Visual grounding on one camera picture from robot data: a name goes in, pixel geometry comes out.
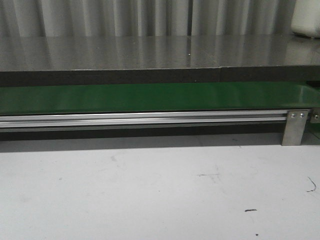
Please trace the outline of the green conveyor belt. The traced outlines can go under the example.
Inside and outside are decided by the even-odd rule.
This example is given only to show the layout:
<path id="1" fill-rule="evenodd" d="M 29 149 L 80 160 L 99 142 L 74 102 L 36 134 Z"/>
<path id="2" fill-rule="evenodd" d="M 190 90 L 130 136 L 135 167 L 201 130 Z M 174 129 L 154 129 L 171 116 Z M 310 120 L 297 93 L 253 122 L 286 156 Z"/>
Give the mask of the green conveyor belt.
<path id="1" fill-rule="evenodd" d="M 207 82 L 2 87 L 3 116 L 72 113 L 299 109 L 320 105 L 304 82 Z"/>

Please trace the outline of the dark stone counter slab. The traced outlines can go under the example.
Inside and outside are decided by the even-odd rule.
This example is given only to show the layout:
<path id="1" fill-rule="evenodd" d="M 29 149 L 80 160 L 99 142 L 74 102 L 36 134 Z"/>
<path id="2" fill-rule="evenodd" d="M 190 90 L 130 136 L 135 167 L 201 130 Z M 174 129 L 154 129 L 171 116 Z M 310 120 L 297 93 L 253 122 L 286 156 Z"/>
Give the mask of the dark stone counter slab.
<path id="1" fill-rule="evenodd" d="M 320 82 L 320 41 L 292 34 L 3 37 L 2 87 Z"/>

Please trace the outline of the right dark roller end plate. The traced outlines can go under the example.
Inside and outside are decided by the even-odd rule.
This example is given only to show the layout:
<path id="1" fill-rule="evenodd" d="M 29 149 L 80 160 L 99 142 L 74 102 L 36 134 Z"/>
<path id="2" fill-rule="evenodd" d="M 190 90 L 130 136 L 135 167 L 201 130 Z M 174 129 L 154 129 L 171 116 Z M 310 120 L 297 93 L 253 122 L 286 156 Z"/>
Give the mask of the right dark roller end plate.
<path id="1" fill-rule="evenodd" d="M 320 107 L 315 107 L 310 113 L 310 123 L 319 124 L 320 123 Z"/>

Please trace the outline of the grey curtain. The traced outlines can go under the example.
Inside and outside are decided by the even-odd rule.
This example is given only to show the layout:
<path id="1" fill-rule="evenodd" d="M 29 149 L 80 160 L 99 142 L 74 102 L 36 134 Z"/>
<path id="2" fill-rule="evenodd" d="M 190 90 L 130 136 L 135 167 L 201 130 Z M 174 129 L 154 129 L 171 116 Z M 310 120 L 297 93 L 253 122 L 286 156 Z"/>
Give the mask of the grey curtain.
<path id="1" fill-rule="evenodd" d="M 3 0 L 2 37 L 287 34 L 293 0 Z"/>

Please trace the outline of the white appliance on counter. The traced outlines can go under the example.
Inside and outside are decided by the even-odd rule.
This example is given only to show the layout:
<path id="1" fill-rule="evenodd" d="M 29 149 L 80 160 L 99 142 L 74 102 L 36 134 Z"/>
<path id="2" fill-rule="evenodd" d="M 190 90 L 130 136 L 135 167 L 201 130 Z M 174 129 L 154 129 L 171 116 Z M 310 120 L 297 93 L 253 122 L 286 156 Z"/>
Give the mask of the white appliance on counter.
<path id="1" fill-rule="evenodd" d="M 320 1 L 296 0 L 291 20 L 291 31 L 295 34 L 320 37 Z"/>

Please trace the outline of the aluminium conveyor side rail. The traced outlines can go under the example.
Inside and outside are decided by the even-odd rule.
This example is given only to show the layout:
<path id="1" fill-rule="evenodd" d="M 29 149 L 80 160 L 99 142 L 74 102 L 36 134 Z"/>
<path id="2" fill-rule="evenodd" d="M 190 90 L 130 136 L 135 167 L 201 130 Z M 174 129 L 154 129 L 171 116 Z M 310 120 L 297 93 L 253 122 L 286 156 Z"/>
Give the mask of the aluminium conveyor side rail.
<path id="1" fill-rule="evenodd" d="M 174 112 L 128 112 L 39 114 L 1 116 L 2 129 L 54 128 L 83 126 L 124 126 L 155 124 L 205 124 L 259 121 L 285 121 L 290 112 L 294 116 L 307 116 L 310 109 L 273 110 L 218 110 Z"/>

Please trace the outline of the right steel support bracket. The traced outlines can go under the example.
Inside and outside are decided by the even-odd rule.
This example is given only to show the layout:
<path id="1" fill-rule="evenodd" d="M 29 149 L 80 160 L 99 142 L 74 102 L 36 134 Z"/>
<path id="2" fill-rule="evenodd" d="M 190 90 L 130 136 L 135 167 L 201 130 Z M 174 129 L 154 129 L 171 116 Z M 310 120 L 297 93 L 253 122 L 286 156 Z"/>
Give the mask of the right steel support bracket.
<path id="1" fill-rule="evenodd" d="M 282 146 L 299 146 L 308 120 L 308 110 L 291 110 L 287 113 Z"/>

